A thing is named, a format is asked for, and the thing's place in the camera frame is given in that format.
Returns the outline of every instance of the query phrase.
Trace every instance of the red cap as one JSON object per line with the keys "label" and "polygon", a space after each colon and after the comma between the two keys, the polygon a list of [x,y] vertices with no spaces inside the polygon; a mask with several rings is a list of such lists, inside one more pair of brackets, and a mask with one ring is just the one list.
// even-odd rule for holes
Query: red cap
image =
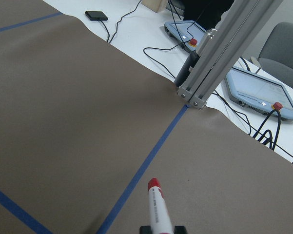
{"label": "red cap", "polygon": [[278,111],[283,108],[283,105],[279,102],[276,102],[272,105],[273,109],[277,109]]}
{"label": "red cap", "polygon": [[195,46],[196,44],[197,44],[197,40],[194,39],[194,38],[192,38],[192,39],[190,40],[190,45]]}
{"label": "red cap", "polygon": [[160,187],[161,188],[160,183],[159,183],[159,181],[158,181],[157,178],[151,179],[150,182],[148,182],[148,185],[147,186],[148,186],[148,190],[150,190],[154,186],[157,186],[157,187]]}

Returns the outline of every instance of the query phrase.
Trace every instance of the blue tape line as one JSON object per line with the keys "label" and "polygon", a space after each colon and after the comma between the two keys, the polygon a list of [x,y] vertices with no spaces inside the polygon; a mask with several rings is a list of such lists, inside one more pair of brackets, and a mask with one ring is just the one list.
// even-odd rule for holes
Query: blue tape line
{"label": "blue tape line", "polygon": [[21,26],[24,26],[24,25],[27,25],[27,24],[30,24],[30,23],[45,20],[45,19],[48,19],[48,18],[51,18],[51,17],[54,17],[54,16],[62,15],[62,14],[63,14],[62,12],[57,12],[57,13],[47,15],[47,16],[43,16],[43,17],[40,17],[40,18],[37,18],[37,19],[33,19],[33,20],[26,21],[26,22],[6,26],[6,27],[3,27],[3,28],[0,28],[0,32],[6,31],[6,30],[9,30],[9,29],[12,29],[12,28],[18,28],[18,27],[21,27]]}
{"label": "blue tape line", "polygon": [[11,212],[16,218],[26,224],[31,230],[38,234],[52,234],[41,223],[31,217],[25,210],[0,191],[0,204]]}
{"label": "blue tape line", "polygon": [[184,105],[182,107],[182,109],[180,110],[180,112],[176,115],[174,120],[172,120],[172,122],[170,123],[170,125],[168,126],[166,131],[163,133],[161,138],[158,140],[157,144],[154,146],[154,148],[148,154],[148,156],[146,157],[146,159],[144,160],[144,162],[142,163],[142,165],[140,166],[140,168],[138,169],[136,174],[133,176],[133,178],[131,179],[130,183],[125,188],[125,190],[123,191],[122,195],[120,196],[120,198],[118,199],[118,201],[116,202],[114,207],[112,208],[112,210],[109,212],[109,214],[105,218],[104,222],[102,223],[102,225],[98,229],[97,234],[105,234],[108,231],[108,229],[112,225],[113,221],[117,217],[118,213],[120,212],[120,210],[122,209],[122,207],[126,203],[127,199],[129,198],[131,192],[136,187],[136,185],[139,182],[139,180],[141,179],[142,175],[144,174],[144,172],[146,171],[148,166],[151,164],[152,160],[154,159],[154,157],[156,156],[156,154],[160,150],[160,148],[163,145],[163,143],[168,138],[168,136],[171,133],[171,131],[174,129],[176,124],[182,118],[182,116],[185,113],[185,111],[187,110],[187,108],[188,107],[186,105]]}

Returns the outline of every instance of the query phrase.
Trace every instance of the red emergency stop button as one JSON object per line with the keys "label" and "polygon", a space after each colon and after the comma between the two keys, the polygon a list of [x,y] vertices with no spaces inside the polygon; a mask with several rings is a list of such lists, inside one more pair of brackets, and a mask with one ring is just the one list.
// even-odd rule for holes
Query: red emergency stop button
{"label": "red emergency stop button", "polygon": [[190,40],[189,44],[190,44],[191,46],[196,46],[196,44],[197,44],[197,40],[194,39],[194,38],[192,38],[192,39]]}
{"label": "red emergency stop button", "polygon": [[272,105],[273,109],[277,109],[278,111],[283,108],[283,105],[279,102],[276,102]]}

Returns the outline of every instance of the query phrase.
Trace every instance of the white marker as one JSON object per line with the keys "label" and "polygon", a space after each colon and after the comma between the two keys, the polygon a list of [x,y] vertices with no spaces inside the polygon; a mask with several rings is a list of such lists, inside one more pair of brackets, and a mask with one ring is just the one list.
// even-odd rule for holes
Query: white marker
{"label": "white marker", "polygon": [[157,178],[148,183],[148,198],[150,204],[151,229],[153,234],[173,234],[166,202]]}

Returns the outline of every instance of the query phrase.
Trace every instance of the white wall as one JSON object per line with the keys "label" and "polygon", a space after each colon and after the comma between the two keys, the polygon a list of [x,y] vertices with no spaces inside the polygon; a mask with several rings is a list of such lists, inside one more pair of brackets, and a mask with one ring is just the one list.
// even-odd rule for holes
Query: white wall
{"label": "white wall", "polygon": [[258,57],[259,53],[273,28],[280,22],[293,23],[293,0],[283,0],[268,22],[263,26],[258,35],[243,53],[243,57]]}

